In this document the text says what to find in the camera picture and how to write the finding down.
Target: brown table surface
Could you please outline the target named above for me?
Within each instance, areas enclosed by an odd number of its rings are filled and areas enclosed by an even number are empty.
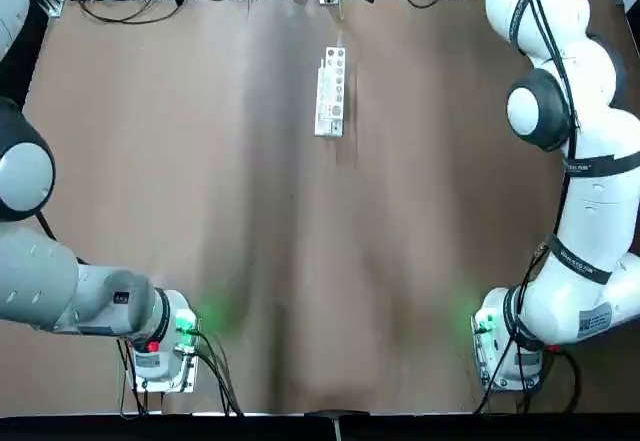
[[[591,1],[591,27],[637,93],[622,7]],[[316,69],[338,39],[349,112],[345,136],[326,140],[313,136]],[[45,213],[59,239],[184,292],[221,335],[245,411],[466,411],[482,397],[469,315],[520,281],[558,201],[559,157],[505,118],[527,69],[484,0],[346,0],[342,21],[316,0],[199,1],[144,27],[100,25],[70,3],[25,113],[56,156]],[[581,410],[640,409],[635,329],[573,349]],[[10,324],[0,340],[0,413],[117,410],[112,340]],[[571,390],[556,363],[534,410]],[[165,408],[219,410],[205,369],[197,391]]]

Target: black band on robot arm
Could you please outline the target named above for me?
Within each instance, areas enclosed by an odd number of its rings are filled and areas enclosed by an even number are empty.
[[[509,42],[516,46],[518,49],[518,31],[520,30],[522,17],[524,16],[524,12],[526,11],[527,6],[529,6],[529,3],[531,3],[531,0],[518,0],[516,8],[513,11],[511,24],[509,25]]]
[[[588,280],[598,284],[607,284],[609,281],[611,277],[610,272],[596,268],[584,259],[576,256],[569,248],[562,244],[562,241],[560,241],[555,234],[550,234],[547,237],[547,246],[549,246],[549,251],[551,251],[558,261],[574,273],[584,276]]]
[[[572,178],[603,178],[632,171],[640,166],[640,151],[622,158],[613,155],[565,159],[564,170]]]

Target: white object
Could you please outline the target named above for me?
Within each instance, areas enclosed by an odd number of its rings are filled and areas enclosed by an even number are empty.
[[[347,50],[329,47],[318,68],[316,136],[340,137],[343,133]]]
[[[509,39],[517,1],[486,0],[487,17],[505,40]],[[567,71],[577,112],[580,129],[575,157],[620,158],[640,151],[638,119],[608,106],[616,87],[615,69],[606,51],[586,37],[590,15],[587,0],[541,2]],[[549,53],[531,6],[522,18],[518,45],[532,64],[551,73],[564,91],[553,62],[548,61]],[[526,134],[537,122],[537,105],[533,106],[527,90],[518,91],[509,99],[507,112],[513,129]],[[567,155],[567,143],[563,151]],[[606,285],[598,284],[549,254],[537,278],[529,284],[520,316],[535,338],[546,345],[577,343],[640,314],[640,259],[627,252],[639,203],[640,168],[608,177],[571,179],[558,238],[581,260],[612,275]],[[474,336],[475,358],[485,380],[487,374],[492,376],[495,372],[509,341],[503,318],[506,292],[504,288],[492,290],[472,320],[476,327],[486,324],[487,313],[493,320],[487,332],[480,330],[481,334]],[[498,389],[522,389],[515,343],[511,351],[496,376]],[[529,385],[537,383],[542,367],[541,359],[538,361],[523,366]]]
[[[0,61],[22,30],[29,0],[0,0]]]
[[[507,100],[507,117],[513,130],[520,136],[531,134],[540,117],[538,101],[531,91],[518,88]]]
[[[37,144],[16,144],[0,158],[0,199],[10,209],[31,211],[52,189],[53,163]]]

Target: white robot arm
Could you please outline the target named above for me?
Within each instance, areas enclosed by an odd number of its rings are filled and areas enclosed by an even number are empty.
[[[640,259],[627,252],[640,200],[640,122],[613,107],[623,66],[587,34],[587,0],[540,1],[566,70],[575,128],[569,94],[532,12],[540,17],[537,5],[486,0],[494,30],[535,68],[509,93],[511,128],[545,151],[561,148],[569,180],[557,233],[547,239],[548,257],[524,291],[520,313],[515,286],[492,290],[472,317],[476,365],[485,386],[494,379],[493,389],[522,389],[520,359],[533,388],[545,345],[577,343],[640,314]]]
[[[22,30],[29,0],[0,0],[0,61]]]
[[[192,391],[197,358],[189,332],[198,323],[180,293],[128,269],[79,264],[71,250],[18,223],[42,209],[54,182],[49,147],[0,98],[0,320],[123,338],[133,347],[141,391]]]

